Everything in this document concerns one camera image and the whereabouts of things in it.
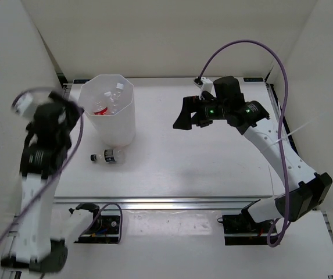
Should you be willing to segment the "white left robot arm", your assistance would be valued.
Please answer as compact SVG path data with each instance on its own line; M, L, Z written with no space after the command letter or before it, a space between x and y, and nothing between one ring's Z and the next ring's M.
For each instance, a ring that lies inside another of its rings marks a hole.
M12 109L26 118L28 125L19 168L22 200L16 219L17 236L0 265L9 270L53 274L63 269L69 244L79 238L83 229L90 233L100 230L102 218L86 213L70 230L70 236L51 234L55 191L82 139L78 137L73 144L70 133L76 125L83 125L84 109L52 89L47 90L46 101L38 102L35 91L32 88L20 93L12 103Z

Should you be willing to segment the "red label red cap bottle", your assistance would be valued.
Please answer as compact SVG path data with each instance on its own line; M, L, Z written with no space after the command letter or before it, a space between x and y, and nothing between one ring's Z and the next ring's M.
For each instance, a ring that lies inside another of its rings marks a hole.
M106 101L100 100L93 104L92 112L94 115L105 115L108 111L108 105Z

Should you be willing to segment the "clear bottle white cap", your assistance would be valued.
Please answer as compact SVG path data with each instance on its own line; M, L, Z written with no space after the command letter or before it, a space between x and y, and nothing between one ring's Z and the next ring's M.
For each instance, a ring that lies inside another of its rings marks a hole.
M116 88L110 93L110 113L112 115L116 114L116 112L119 110L119 99L123 90L124 84L117 83Z

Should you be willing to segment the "blue label clear bottle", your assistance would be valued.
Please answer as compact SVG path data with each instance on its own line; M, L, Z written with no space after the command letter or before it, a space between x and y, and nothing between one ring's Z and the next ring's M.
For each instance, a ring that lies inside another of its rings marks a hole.
M115 96L115 94L110 91L104 93L104 96L106 98L108 114L115 115L119 108L118 97Z

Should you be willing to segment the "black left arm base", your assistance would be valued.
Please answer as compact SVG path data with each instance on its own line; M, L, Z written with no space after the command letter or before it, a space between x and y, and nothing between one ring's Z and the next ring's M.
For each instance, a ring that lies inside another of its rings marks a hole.
M118 244L121 241L120 215L101 215L96 223L76 241L77 244Z

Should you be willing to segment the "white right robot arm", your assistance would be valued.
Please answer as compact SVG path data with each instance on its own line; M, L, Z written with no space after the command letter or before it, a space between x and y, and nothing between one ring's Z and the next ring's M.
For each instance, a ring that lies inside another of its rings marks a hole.
M183 98L173 128L191 130L193 126L203 128L215 120L225 120L259 150L283 183L283 194L242 209L244 230L253 233L264 221L280 218L286 223L297 221L324 201L332 184L331 176L318 174L278 137L269 112L258 101L245 100L236 78L227 76L212 81L197 77L194 83L200 94Z

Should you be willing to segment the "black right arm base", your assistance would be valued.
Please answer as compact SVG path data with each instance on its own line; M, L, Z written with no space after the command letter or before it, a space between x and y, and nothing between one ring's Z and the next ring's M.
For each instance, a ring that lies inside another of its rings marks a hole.
M273 220L250 224L241 214L222 215L217 222L223 226L225 246L267 245L267 236L272 241L278 239L277 229L269 234Z

